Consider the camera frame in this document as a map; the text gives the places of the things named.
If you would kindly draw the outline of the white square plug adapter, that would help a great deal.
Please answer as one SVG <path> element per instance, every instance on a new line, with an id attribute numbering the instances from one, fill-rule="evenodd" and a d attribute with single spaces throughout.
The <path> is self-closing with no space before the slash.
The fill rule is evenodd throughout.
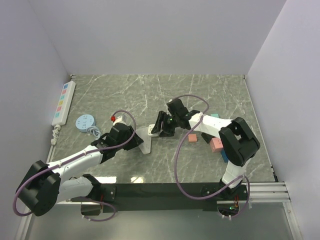
<path id="1" fill-rule="evenodd" d="M 157 137 L 157 136 L 160 134 L 159 131 L 158 131 L 158 132 L 153 132 L 154 127 L 155 127 L 155 124 L 150 124 L 150 125 L 148 126 L 147 133 L 148 133 L 148 135 L 149 135 L 150 137 Z"/>

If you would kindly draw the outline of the round blue power hub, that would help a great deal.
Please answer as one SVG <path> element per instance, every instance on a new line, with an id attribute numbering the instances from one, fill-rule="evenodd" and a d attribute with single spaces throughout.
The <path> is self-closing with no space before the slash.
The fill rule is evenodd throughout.
<path id="1" fill-rule="evenodd" d="M 83 114 L 75 121 L 76 128 L 82 132 L 87 133 L 99 139 L 102 135 L 100 129 L 96 125 L 96 120 L 91 114 Z"/>

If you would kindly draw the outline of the salmon usb-c charger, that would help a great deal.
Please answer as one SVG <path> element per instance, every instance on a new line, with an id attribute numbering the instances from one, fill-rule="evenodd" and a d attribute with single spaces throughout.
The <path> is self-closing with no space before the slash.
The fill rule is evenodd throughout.
<path id="1" fill-rule="evenodd" d="M 198 141 L 198 137 L 196 134 L 191 133 L 188 135 L 188 142 L 189 143 L 196 143 Z"/>

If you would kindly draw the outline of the black cube socket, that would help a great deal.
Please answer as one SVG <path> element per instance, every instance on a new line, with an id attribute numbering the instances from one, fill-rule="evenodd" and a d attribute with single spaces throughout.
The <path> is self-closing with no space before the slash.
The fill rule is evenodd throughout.
<path id="1" fill-rule="evenodd" d="M 207 134 L 207 133 L 202 133 L 202 134 L 201 134 L 201 137 L 203 138 L 203 140 L 204 140 L 207 144 L 209 144 L 210 141 L 211 141 L 212 138 L 213 138 L 212 135 L 209 135 L 209 134 Z"/>

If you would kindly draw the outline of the long white power strip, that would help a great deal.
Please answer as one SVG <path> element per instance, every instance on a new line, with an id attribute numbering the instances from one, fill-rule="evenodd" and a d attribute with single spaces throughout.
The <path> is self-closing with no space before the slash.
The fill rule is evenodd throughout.
<path id="1" fill-rule="evenodd" d="M 69 81 L 62 87 L 58 105 L 56 107 L 51 123 L 51 125 L 53 126 L 52 139 L 50 141 L 52 146 L 55 146 L 57 144 L 61 126 L 65 125 L 67 122 L 67 117 L 69 114 L 75 87 L 76 83 L 74 81 Z"/>

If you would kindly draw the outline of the pink cube socket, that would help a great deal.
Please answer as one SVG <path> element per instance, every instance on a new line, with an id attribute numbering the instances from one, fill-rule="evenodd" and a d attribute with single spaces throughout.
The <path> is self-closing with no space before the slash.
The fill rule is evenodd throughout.
<path id="1" fill-rule="evenodd" d="M 222 141 L 217 138 L 217 137 L 213 137 L 210 142 L 209 142 L 209 145 L 210 145 L 210 148 L 211 148 L 211 151 L 213 153 L 219 153 L 223 150 L 223 143 Z"/>

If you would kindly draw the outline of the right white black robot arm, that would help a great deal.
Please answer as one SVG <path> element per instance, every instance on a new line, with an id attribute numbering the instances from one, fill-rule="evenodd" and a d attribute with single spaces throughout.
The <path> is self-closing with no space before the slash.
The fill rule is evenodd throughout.
<path id="1" fill-rule="evenodd" d="M 171 115 L 160 111 L 149 133 L 158 134 L 161 138 L 172 137 L 176 128 L 193 130 L 220 139 L 228 163 L 221 179 L 223 184 L 219 187 L 219 193 L 226 200 L 232 199 L 237 194 L 236 186 L 242 180 L 232 181 L 245 174 L 248 162 L 261 147 L 247 122 L 241 117 L 222 119 L 198 110 Z"/>

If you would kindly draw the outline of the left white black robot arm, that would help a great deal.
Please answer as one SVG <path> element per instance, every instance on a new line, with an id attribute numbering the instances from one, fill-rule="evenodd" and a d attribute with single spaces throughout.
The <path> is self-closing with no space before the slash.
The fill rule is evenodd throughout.
<path id="1" fill-rule="evenodd" d="M 56 203 L 83 197 L 91 202 L 108 202 L 108 192 L 92 175 L 75 177 L 90 167 L 100 165 L 113 158 L 119 150 L 129 151 L 144 140 L 135 132 L 103 134 L 83 150 L 61 160 L 44 163 L 35 162 L 24 176 L 13 199 L 13 211 L 23 217 L 17 209 L 17 200 L 21 200 L 30 212 L 37 217 L 46 214 Z"/>

